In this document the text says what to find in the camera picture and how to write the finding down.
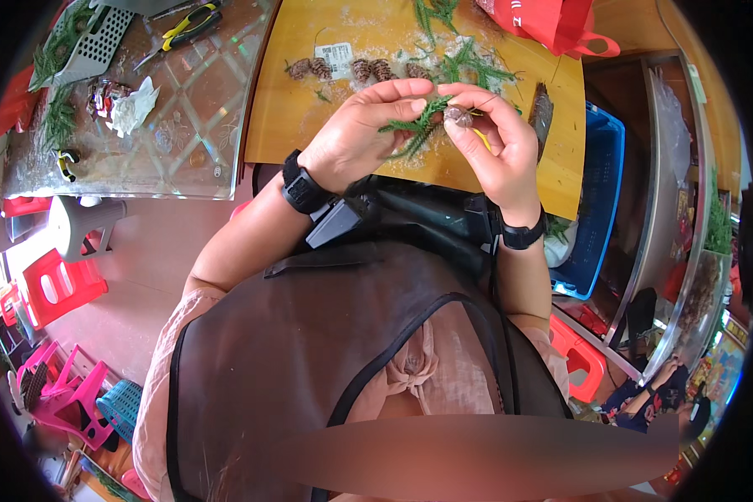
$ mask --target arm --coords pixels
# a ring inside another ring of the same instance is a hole
[[[389,119],[415,120],[424,100],[403,99],[432,92],[429,80],[391,80],[349,97],[299,155],[322,188],[342,194],[373,173],[406,139],[402,133],[379,134]],[[289,256],[307,234],[311,219],[284,199],[277,175],[249,206],[211,238],[192,266],[184,295],[199,287],[228,292],[241,281]]]
[[[664,366],[661,367],[658,371],[658,375],[655,376],[651,383],[653,390],[658,390],[659,387],[666,384],[670,380],[670,377],[672,377],[676,368],[680,365],[681,363],[676,358],[672,358],[665,362]],[[630,416],[636,415],[645,403],[650,400],[650,397],[650,392],[644,389],[638,396],[634,397],[623,410],[621,410],[621,413]]]
[[[533,129],[507,101],[480,87],[440,85],[438,92],[455,95],[450,105],[485,113],[474,117],[474,128],[487,138],[490,151],[474,131],[451,120],[444,122],[446,132],[469,161],[485,194],[502,210],[505,224],[535,226],[541,202],[535,185],[538,140]],[[548,333],[552,287],[543,256],[543,239],[522,251],[502,243],[498,268],[502,308],[511,322],[518,328],[532,326]]]

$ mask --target black watch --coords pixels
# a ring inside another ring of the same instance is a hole
[[[532,229],[526,226],[507,226],[504,220],[502,220],[502,237],[504,238],[505,246],[516,250],[527,249],[541,238],[546,226],[547,217],[543,212],[543,206],[541,206],[541,216],[538,217],[538,223]]]
[[[282,196],[293,206],[293,209],[304,215],[311,215],[336,195],[321,188],[307,170],[299,166],[299,154],[301,150],[293,150],[293,153],[284,160]]]

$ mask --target pink blouse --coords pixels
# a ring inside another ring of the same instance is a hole
[[[165,453],[172,352],[181,328],[208,311],[224,295],[219,289],[202,287],[182,298],[162,328],[153,350],[142,390],[132,454],[142,483],[151,498],[159,502],[173,500]],[[496,381],[477,336],[458,336],[458,333],[473,330],[461,304],[453,302],[440,308],[363,388],[346,422],[377,418],[385,398],[405,390],[418,399],[424,415],[500,412]],[[566,360],[552,348],[544,331],[523,328],[522,333],[538,350],[563,398],[568,399]],[[347,494],[335,498],[336,502],[344,499],[359,498]]]

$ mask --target blue basket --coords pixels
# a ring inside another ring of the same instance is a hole
[[[554,292],[580,300],[591,296],[617,213],[624,159],[625,126],[586,101],[585,163],[577,236],[569,259],[549,269]]]
[[[120,380],[95,402],[100,413],[111,423],[117,434],[129,443],[134,437],[136,414],[140,410],[142,387],[131,380]]]

